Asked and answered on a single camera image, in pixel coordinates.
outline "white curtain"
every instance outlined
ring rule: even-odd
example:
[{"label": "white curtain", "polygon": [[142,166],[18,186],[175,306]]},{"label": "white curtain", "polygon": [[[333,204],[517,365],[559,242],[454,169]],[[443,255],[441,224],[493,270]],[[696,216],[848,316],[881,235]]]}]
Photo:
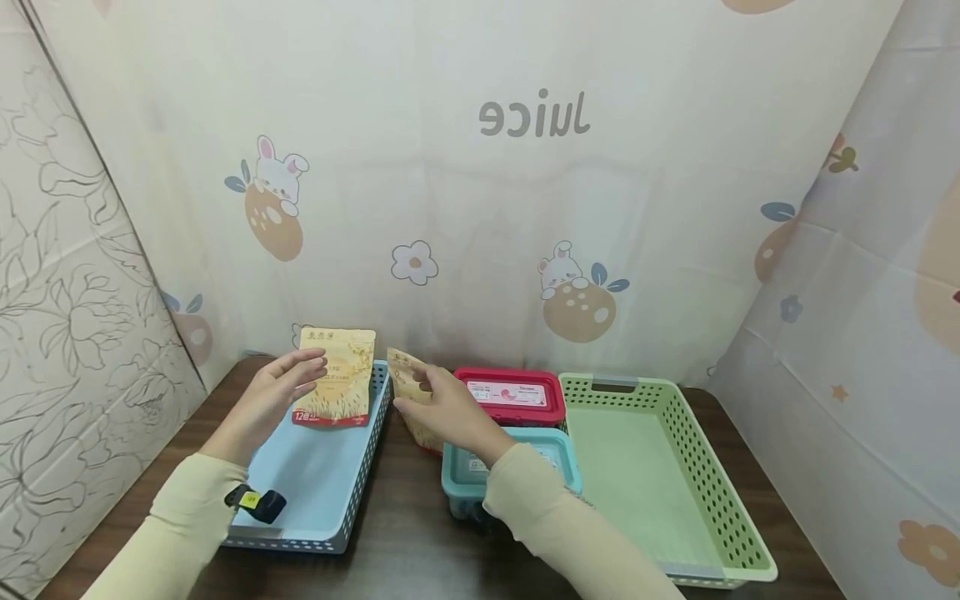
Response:
[{"label": "white curtain", "polygon": [[208,385],[303,324],[696,383],[900,0],[35,4]]},{"label": "white curtain", "polygon": [[851,600],[960,592],[957,73],[907,0],[709,385]]}]

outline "bunny illustration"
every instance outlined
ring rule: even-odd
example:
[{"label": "bunny illustration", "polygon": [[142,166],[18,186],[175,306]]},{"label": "bunny illustration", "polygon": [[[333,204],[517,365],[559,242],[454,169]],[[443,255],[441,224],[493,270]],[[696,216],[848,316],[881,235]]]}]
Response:
[{"label": "bunny illustration", "polygon": [[554,247],[553,258],[540,260],[537,270],[540,272],[540,284],[543,287],[543,293],[540,294],[542,300],[550,300],[556,296],[557,288],[564,283],[570,283],[578,290],[586,289],[590,285],[577,261],[570,257],[571,248],[573,244],[563,240]]},{"label": "bunny illustration", "polygon": [[256,150],[260,158],[256,160],[256,177],[253,184],[258,192],[267,190],[280,198],[280,208],[291,217],[300,214],[297,201],[300,199],[300,173],[309,170],[306,158],[300,155],[287,155],[283,160],[276,157],[274,142],[266,135],[256,140]]}]

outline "light blue basket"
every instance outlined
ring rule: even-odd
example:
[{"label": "light blue basket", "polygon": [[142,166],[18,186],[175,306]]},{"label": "light blue basket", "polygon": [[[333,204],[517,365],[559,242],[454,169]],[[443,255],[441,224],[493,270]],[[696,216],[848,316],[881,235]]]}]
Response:
[{"label": "light blue basket", "polygon": [[276,490],[287,505],[270,525],[238,512],[223,545],[343,554],[393,397],[387,363],[377,360],[366,426],[315,429],[294,425],[288,412],[253,457],[249,478],[255,490]]},{"label": "light blue basket", "polygon": [[[532,445],[543,458],[564,476],[566,486],[574,493],[583,493],[584,482],[577,468],[573,442],[561,430],[552,427],[504,427],[515,440]],[[472,452],[444,444],[441,483],[450,500],[450,512],[465,519],[476,514],[487,493],[490,472]]]}]

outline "wall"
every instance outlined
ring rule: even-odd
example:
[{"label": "wall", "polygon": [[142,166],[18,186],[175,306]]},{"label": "wall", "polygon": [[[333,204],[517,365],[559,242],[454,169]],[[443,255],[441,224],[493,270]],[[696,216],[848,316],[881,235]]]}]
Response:
[{"label": "wall", "polygon": [[303,324],[696,383],[900,0],[35,4],[208,385]]},{"label": "wall", "polygon": [[709,384],[851,600],[960,586],[958,72],[908,0]]},{"label": "wall", "polygon": [[32,597],[204,388],[103,164],[8,1],[0,281],[0,581]]}]

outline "brown table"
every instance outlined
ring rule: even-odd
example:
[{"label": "brown table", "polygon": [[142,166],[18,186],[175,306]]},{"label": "brown table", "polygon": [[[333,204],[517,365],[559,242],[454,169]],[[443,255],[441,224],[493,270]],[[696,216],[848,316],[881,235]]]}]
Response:
[{"label": "brown table", "polygon": [[[248,358],[234,367],[40,598],[73,599],[83,594],[143,520],[174,467],[200,448],[263,364],[265,359]],[[780,579],[774,584],[749,584],[733,592],[682,588],[684,596],[842,599],[716,399],[701,390],[684,392],[780,567]],[[440,487],[440,459],[414,445],[396,411],[384,429],[347,554],[223,548],[201,576],[192,598],[578,597],[563,578],[514,542],[506,528],[483,535],[455,521]]]}]

